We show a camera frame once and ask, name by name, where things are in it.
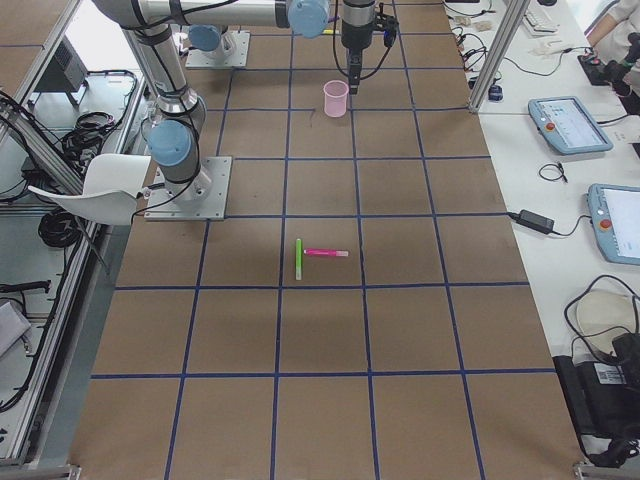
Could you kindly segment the pink highlighter pen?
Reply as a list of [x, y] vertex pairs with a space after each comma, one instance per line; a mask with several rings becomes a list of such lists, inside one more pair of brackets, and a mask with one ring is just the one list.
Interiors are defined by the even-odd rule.
[[347, 250], [335, 250], [335, 249], [312, 249], [306, 248], [303, 250], [306, 256], [310, 257], [348, 257], [349, 252]]

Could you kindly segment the pink mesh cup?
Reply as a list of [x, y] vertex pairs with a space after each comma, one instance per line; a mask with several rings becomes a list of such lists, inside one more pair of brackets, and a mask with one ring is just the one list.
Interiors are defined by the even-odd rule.
[[347, 110], [349, 86], [342, 80], [331, 80], [323, 86], [324, 113], [331, 118], [340, 118]]

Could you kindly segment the dark blue checked pouch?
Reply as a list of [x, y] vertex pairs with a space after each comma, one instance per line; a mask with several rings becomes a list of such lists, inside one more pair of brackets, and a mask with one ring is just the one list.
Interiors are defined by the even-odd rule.
[[501, 102], [504, 98], [503, 90], [500, 85], [491, 85], [487, 92], [487, 98], [491, 102]]

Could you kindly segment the green highlighter pen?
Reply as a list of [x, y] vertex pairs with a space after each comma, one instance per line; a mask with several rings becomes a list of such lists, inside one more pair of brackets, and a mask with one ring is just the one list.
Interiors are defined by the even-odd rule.
[[303, 240], [297, 238], [295, 241], [295, 280], [301, 281], [303, 277]]

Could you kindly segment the upper blue teach pendant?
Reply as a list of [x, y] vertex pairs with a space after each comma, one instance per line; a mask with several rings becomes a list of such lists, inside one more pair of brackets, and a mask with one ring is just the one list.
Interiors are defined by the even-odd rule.
[[561, 155], [613, 148], [609, 137], [575, 96], [531, 99], [528, 112], [538, 132]]

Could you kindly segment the blue teach pendant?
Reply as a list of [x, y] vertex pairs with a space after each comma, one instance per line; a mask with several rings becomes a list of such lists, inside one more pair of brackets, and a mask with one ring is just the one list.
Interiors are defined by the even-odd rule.
[[639, 264], [639, 188], [592, 184], [587, 192], [596, 243], [612, 263]]
[[538, 132], [561, 155], [613, 148], [609, 137], [575, 96], [531, 99], [528, 112]]

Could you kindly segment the black power adapter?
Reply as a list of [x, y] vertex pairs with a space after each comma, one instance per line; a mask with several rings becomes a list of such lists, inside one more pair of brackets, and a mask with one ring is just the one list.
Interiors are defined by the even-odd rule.
[[544, 235], [551, 234], [554, 229], [554, 221], [532, 211], [522, 209], [519, 212], [508, 212], [508, 217], [518, 225], [534, 230]]

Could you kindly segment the white plastic chair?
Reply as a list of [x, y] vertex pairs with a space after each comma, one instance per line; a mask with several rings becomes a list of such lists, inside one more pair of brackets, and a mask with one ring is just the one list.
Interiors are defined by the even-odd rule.
[[101, 154], [92, 159], [80, 195], [55, 194], [34, 186], [28, 189], [77, 217], [105, 225], [129, 225], [150, 161], [145, 155]]

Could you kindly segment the person in white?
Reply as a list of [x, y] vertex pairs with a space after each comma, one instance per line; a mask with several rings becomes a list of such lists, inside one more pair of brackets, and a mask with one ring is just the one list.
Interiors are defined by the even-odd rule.
[[639, 1], [615, 3], [587, 35], [602, 76], [621, 96], [639, 97]]

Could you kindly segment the lower blue teach pendant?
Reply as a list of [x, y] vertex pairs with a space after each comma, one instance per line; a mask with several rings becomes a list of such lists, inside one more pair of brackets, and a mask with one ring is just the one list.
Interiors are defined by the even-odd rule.
[[592, 184], [587, 192], [596, 243], [612, 263], [639, 264], [639, 188]]

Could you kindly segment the black device on table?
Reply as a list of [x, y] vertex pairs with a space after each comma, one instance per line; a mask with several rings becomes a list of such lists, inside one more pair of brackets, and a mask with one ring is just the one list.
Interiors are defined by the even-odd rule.
[[607, 439], [601, 453], [586, 458], [598, 467], [618, 468], [639, 455], [639, 335], [624, 333], [612, 342], [609, 360], [575, 364], [571, 357], [553, 358], [561, 389], [578, 439]]

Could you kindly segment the aluminium frame post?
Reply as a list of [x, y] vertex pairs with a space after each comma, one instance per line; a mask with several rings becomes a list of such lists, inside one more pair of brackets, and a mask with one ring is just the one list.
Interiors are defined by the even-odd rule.
[[498, 26], [474, 88], [471, 90], [468, 102], [468, 109], [471, 113], [476, 114], [480, 111], [528, 5], [527, 0], [513, 0], [507, 3], [505, 14]]

